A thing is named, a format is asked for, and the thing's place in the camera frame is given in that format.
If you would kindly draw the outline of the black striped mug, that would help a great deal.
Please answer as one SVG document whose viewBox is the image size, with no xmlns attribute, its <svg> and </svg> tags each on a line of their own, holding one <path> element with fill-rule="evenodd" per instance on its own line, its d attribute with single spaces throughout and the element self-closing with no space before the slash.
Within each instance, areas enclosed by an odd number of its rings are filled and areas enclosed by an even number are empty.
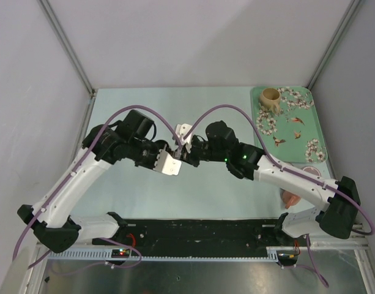
<svg viewBox="0 0 375 294">
<path fill-rule="evenodd" d="M 308 173 L 311 173 L 315 176 L 322 176 L 321 172 L 319 171 L 318 168 L 314 167 L 314 166 L 311 166 L 311 165 L 307 165 L 307 166 L 304 166 L 301 168 L 301 170 L 305 171 L 305 172 L 308 172 Z"/>
</svg>

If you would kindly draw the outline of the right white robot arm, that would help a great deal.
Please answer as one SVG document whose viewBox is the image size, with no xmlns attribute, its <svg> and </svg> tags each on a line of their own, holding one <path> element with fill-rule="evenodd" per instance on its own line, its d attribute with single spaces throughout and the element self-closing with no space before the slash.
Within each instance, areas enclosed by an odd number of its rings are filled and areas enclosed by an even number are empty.
<svg viewBox="0 0 375 294">
<path fill-rule="evenodd" d="M 206 127 L 206 139 L 194 135 L 191 129 L 186 125 L 177 131 L 184 145 L 180 156 L 184 162 L 194 167 L 202 161 L 224 162 L 236 178 L 273 184 L 313 205 L 280 216 L 274 230 L 278 244 L 287 246 L 302 235 L 320 232 L 338 239 L 350 237 L 360 203 L 352 179 L 322 179 L 286 164 L 261 148 L 239 141 L 223 121 Z"/>
</svg>

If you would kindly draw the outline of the beige wooden mug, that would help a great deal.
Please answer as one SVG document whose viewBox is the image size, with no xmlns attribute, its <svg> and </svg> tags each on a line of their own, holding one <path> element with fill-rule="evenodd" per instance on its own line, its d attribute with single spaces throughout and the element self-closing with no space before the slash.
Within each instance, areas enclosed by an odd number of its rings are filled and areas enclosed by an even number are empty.
<svg viewBox="0 0 375 294">
<path fill-rule="evenodd" d="M 259 96 L 261 107 L 266 111 L 271 111 L 274 114 L 279 114 L 281 111 L 281 93 L 275 88 L 264 89 Z"/>
</svg>

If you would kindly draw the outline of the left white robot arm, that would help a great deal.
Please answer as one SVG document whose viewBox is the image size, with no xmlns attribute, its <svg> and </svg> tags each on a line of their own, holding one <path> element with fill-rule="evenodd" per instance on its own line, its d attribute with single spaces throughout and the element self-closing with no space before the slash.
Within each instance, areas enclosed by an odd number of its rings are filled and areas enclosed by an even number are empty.
<svg viewBox="0 0 375 294">
<path fill-rule="evenodd" d="M 94 127 L 52 190 L 38 203 L 18 209 L 26 228 L 54 253 L 64 252 L 78 241 L 123 243 L 127 238 L 127 223 L 117 213 L 73 217 L 71 212 L 92 184 L 120 160 L 129 159 L 137 167 L 153 170 L 161 156 L 172 155 L 167 141 L 146 137 L 154 126 L 152 119 L 130 110 L 123 120 Z"/>
</svg>

